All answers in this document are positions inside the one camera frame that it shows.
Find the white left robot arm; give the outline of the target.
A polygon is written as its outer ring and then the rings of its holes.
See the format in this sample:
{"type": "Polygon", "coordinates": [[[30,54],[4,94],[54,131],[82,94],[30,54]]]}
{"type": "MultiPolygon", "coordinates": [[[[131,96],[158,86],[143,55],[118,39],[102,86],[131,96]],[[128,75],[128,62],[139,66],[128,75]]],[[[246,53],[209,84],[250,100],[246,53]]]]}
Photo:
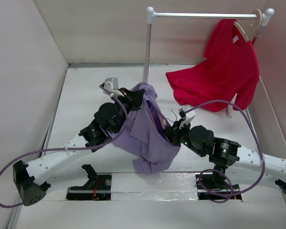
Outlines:
{"type": "Polygon", "coordinates": [[[61,169],[116,140],[126,128],[129,112],[140,110],[144,93],[143,89],[126,88],[111,92],[115,102],[102,104],[93,121],[64,147],[50,149],[48,154],[29,162],[14,163],[13,180],[23,205],[34,205],[54,188],[66,186],[67,181],[58,175],[61,169]]]}

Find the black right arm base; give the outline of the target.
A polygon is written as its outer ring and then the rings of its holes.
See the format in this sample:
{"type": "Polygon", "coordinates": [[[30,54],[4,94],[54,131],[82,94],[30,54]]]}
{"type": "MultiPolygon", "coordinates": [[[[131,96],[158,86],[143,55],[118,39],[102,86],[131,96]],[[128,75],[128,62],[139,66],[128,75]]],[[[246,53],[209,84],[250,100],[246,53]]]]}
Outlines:
{"type": "Polygon", "coordinates": [[[203,185],[212,192],[225,195],[228,195],[231,192],[230,185],[226,178],[221,174],[214,172],[213,170],[203,172],[201,175],[200,172],[195,173],[195,178],[195,187],[197,188],[198,200],[210,200],[212,202],[217,203],[226,201],[225,197],[210,194],[206,190],[204,190],[200,184],[200,181],[202,181],[203,185]]]}

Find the purple t shirt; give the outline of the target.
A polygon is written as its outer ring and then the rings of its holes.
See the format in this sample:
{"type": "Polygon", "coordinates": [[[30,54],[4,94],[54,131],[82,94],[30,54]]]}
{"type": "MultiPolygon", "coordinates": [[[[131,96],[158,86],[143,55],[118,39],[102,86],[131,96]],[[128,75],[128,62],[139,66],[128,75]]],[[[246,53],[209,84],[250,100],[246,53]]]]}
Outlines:
{"type": "Polygon", "coordinates": [[[140,82],[131,91],[140,89],[145,90],[141,109],[129,112],[125,130],[112,144],[137,156],[133,161],[135,171],[150,175],[167,170],[181,146],[171,145],[163,130],[158,131],[155,127],[152,111],[161,112],[155,89],[140,82]]]}

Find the pink plastic hanger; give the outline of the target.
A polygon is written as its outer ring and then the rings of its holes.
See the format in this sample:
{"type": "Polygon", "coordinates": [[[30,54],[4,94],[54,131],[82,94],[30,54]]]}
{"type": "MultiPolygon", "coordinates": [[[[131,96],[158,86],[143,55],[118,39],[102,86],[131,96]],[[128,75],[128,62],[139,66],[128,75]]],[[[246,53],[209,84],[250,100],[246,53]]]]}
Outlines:
{"type": "Polygon", "coordinates": [[[157,110],[152,111],[152,117],[155,127],[158,131],[167,129],[172,126],[172,123],[170,123],[171,120],[166,118],[161,112],[157,110]]]}

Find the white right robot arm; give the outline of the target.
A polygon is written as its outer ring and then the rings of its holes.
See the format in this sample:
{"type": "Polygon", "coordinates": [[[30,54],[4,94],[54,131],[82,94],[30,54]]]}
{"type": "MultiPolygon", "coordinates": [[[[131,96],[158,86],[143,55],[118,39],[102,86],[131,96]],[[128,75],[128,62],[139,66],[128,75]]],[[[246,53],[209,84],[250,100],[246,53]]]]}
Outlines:
{"type": "Polygon", "coordinates": [[[199,125],[180,126],[175,122],[164,130],[174,146],[183,144],[200,157],[214,164],[196,176],[196,185],[210,196],[223,199],[240,195],[235,185],[249,184],[281,190],[286,195],[286,159],[260,155],[235,141],[214,136],[213,131],[199,125]]]}

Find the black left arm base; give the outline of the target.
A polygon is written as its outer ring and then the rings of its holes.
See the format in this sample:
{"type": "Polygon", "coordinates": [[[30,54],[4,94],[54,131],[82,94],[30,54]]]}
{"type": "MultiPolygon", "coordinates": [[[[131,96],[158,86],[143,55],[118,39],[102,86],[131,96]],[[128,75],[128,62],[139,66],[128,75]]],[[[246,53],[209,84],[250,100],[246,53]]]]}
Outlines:
{"type": "Polygon", "coordinates": [[[88,180],[83,186],[67,189],[66,199],[72,201],[111,200],[112,174],[97,174],[91,165],[82,165],[88,180]]]}

